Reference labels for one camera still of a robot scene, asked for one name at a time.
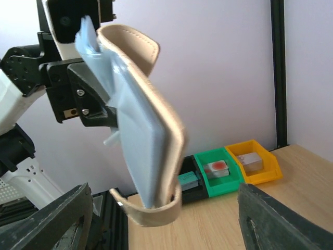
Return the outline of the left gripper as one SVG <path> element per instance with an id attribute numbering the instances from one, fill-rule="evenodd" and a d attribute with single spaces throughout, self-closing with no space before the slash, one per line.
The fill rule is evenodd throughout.
<path id="1" fill-rule="evenodd" d="M 50 33 L 38 32 L 37 37 L 40 79 L 57 122 L 79 115 L 85 127 L 117 128 L 117 111 L 107 106 L 110 96 L 86 63 L 62 60 Z"/>

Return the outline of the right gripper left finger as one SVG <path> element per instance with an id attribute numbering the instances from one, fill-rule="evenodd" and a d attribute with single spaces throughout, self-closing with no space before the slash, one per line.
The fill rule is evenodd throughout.
<path id="1" fill-rule="evenodd" d="M 86 249 L 93 215 L 91 189 L 78 185 L 1 233 L 1 249 L 53 249 L 71 228 L 65 249 Z"/>

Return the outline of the white card holder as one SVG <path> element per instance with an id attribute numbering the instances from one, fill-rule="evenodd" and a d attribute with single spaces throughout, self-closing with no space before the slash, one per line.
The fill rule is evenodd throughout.
<path id="1" fill-rule="evenodd" d="M 121 142 L 142 206 L 115 189 L 111 195 L 140 226 L 175 221 L 182 208 L 178 174 L 187 133 L 177 112 L 149 81 L 159 44 L 126 25 L 95 29 L 89 16 L 81 19 L 74 44 L 83 63 L 69 68 L 71 76 L 102 107 L 101 126 L 111 129 L 105 144 Z"/>

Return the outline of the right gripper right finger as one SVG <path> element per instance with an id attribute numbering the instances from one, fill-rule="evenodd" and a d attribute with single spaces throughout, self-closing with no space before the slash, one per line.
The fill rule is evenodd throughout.
<path id="1" fill-rule="evenodd" d="M 240 184 L 238 208 L 246 249 L 332 249 L 332 233 L 252 184 Z"/>

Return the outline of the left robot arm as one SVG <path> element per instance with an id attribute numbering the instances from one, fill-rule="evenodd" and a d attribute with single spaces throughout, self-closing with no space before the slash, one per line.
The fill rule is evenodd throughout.
<path id="1" fill-rule="evenodd" d="M 39 167 L 20 117 L 44 94 L 58 122 L 79 117 L 86 127 L 116 128 L 117 117 L 83 60 L 61 59 L 50 33 L 37 36 L 36 45 L 13 47 L 1 60 L 1 179 L 42 209 L 63 191 Z"/>

